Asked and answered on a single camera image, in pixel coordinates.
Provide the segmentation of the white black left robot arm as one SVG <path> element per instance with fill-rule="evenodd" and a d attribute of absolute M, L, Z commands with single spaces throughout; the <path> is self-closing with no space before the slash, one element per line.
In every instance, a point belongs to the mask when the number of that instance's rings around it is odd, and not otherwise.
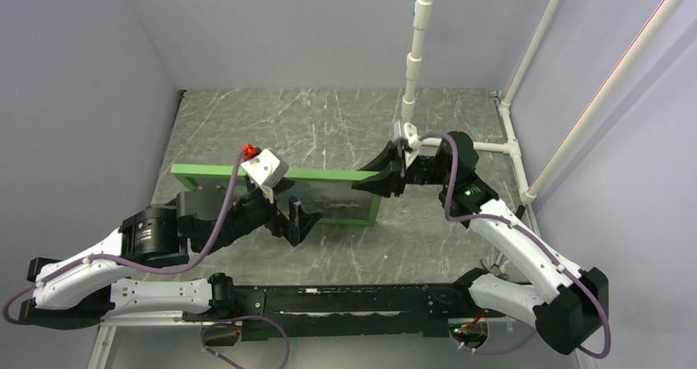
<path fill-rule="evenodd" d="M 212 320 L 239 313 L 232 277 L 172 281 L 209 254 L 259 228 L 290 245 L 300 244 L 321 219 L 290 196 L 286 209 L 260 189 L 233 199 L 222 189 L 183 191 L 125 219 L 104 240 L 66 260 L 37 257 L 31 288 L 15 325 L 77 330 L 103 319 L 148 311 L 183 311 Z"/>

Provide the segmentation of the white pvc pipe stand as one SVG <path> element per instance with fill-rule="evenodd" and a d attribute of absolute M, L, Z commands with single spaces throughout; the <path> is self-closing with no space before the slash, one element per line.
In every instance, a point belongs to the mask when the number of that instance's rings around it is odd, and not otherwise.
<path fill-rule="evenodd" d="M 434 0 L 421 87 L 507 90 L 550 0 Z M 560 0 L 512 99 L 534 182 L 662 0 Z"/>

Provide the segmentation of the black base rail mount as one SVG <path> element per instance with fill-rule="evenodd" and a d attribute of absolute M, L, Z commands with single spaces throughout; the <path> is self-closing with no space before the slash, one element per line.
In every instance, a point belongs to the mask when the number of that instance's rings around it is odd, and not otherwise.
<path fill-rule="evenodd" d="M 453 284 L 237 286 L 221 314 L 185 312 L 187 324 L 227 323 L 240 341 L 420 334 L 447 337 L 487 314 Z"/>

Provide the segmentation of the wooden picture frame green inlay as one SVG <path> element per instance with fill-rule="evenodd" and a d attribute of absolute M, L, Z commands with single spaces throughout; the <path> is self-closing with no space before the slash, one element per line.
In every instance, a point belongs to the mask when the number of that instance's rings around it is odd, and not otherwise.
<path fill-rule="evenodd" d="M 204 165 L 204 164 L 174 164 L 170 173 L 187 189 L 195 190 L 199 187 L 207 188 L 216 186 L 224 190 L 227 188 L 232 167 L 230 165 Z M 350 171 L 350 170 L 324 170 L 315 168 L 291 168 L 285 177 L 294 181 L 330 181 L 330 182 L 354 182 L 373 176 L 374 172 Z M 368 221 L 361 220 L 333 220 L 321 219 L 321 224 L 372 226 L 381 206 L 381 198 L 372 195 L 372 207 Z M 279 208 L 285 213 L 279 201 Z"/>

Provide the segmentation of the black handled hammer tool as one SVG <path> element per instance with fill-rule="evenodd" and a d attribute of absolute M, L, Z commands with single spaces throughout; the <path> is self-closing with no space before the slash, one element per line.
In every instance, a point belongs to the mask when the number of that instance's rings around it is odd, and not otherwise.
<path fill-rule="evenodd" d="M 518 245 L 525 242 L 519 227 L 527 228 L 521 216 L 502 200 L 488 201 L 482 206 L 479 218 L 472 221 L 473 231 L 493 245 L 496 254 L 486 267 L 501 279 L 511 281 L 508 264 L 514 264 L 513 259 L 519 256 Z"/>

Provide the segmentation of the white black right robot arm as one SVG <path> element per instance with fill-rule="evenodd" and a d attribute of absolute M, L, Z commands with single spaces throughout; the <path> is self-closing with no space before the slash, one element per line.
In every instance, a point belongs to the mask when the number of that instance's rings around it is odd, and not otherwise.
<path fill-rule="evenodd" d="M 479 156 L 469 135 L 438 135 L 433 156 L 419 153 L 419 135 L 389 141 L 364 166 L 370 177 L 352 188 L 376 196 L 401 196 L 408 185 L 438 185 L 445 219 L 485 238 L 528 280 L 521 285 L 485 270 L 471 270 L 454 286 L 457 312 L 497 311 L 530 326 L 558 353 L 576 350 L 596 359 L 612 347 L 609 279 L 597 267 L 584 269 L 526 226 L 476 173 Z"/>

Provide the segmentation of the printed photo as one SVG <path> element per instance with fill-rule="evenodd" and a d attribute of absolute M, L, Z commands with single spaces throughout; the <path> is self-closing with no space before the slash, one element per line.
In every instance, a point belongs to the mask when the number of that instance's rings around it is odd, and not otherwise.
<path fill-rule="evenodd" d="M 295 196 L 308 213 L 322 213 L 323 220 L 368 221 L 372 194 L 351 188 L 350 182 L 296 181 L 289 190 L 279 194 L 282 208 L 288 209 L 288 200 Z"/>

